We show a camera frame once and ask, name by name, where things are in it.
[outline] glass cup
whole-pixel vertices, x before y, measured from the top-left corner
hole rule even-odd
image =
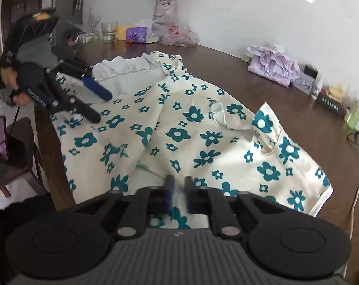
[[[103,41],[105,43],[113,43],[116,37],[116,28],[118,27],[117,22],[103,22],[102,23],[102,33]]]

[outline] pink cloth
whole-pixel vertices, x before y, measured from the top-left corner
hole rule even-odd
[[[248,51],[253,53],[248,70],[273,80],[280,85],[289,87],[290,83],[300,76],[300,67],[287,55],[262,46],[250,46]]]

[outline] white cable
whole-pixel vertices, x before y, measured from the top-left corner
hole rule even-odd
[[[350,213],[350,219],[351,219],[350,240],[352,240],[352,235],[354,233],[354,211],[355,211],[355,206],[356,206],[356,203],[358,201],[358,198],[359,198],[359,187],[356,190],[355,200],[354,200],[354,203],[352,204],[351,213]],[[346,265],[346,267],[344,268],[344,271],[343,271],[343,277],[344,278],[345,278],[346,273],[347,273],[347,266],[348,266],[348,264]]]

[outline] yellow box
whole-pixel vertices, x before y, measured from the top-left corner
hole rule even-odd
[[[119,41],[125,41],[127,38],[127,29],[133,28],[134,26],[118,26],[116,28],[116,34],[118,35]]]

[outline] human hand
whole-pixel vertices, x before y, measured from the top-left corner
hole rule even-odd
[[[4,84],[9,83],[15,91],[19,89],[16,82],[17,72],[13,70],[13,68],[0,68],[0,75]],[[12,100],[17,106],[25,106],[31,102],[30,97],[24,92],[21,92],[19,95],[15,95]]]

